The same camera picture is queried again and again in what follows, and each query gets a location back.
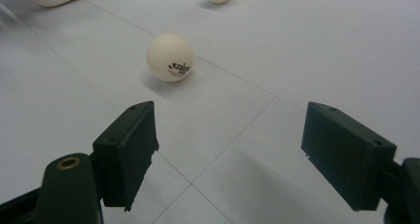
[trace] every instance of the white floor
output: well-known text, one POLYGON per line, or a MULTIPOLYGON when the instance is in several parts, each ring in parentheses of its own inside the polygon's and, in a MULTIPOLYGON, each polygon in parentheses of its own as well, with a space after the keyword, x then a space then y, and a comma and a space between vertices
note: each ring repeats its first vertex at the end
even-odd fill
POLYGON ((0 203, 156 104, 158 154, 105 223, 382 223, 353 212, 300 150, 309 101, 420 157, 420 0, 0 0, 0 203), (178 33, 191 74, 155 79, 146 49, 178 33))

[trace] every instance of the printed logo on ball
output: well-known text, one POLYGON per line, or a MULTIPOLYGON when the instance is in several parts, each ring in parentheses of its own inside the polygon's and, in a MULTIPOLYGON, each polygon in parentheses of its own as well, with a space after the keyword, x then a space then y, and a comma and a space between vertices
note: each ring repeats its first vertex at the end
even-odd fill
POLYGON ((167 70, 168 72, 170 72, 172 75, 179 76, 179 77, 185 76, 186 73, 191 69, 191 67, 185 65, 185 63, 179 64, 176 62, 173 62, 168 67, 169 67, 169 69, 167 70))

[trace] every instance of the white tiled floor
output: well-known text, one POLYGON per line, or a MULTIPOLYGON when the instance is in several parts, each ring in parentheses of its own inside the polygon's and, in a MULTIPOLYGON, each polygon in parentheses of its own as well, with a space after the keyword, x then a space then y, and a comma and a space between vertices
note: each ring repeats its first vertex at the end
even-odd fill
POLYGON ((158 154, 105 223, 382 223, 353 212, 300 150, 306 104, 340 108, 420 157, 420 0, 0 0, 0 203, 89 154, 130 105, 156 104, 158 154), (161 33, 191 74, 155 79, 161 33))

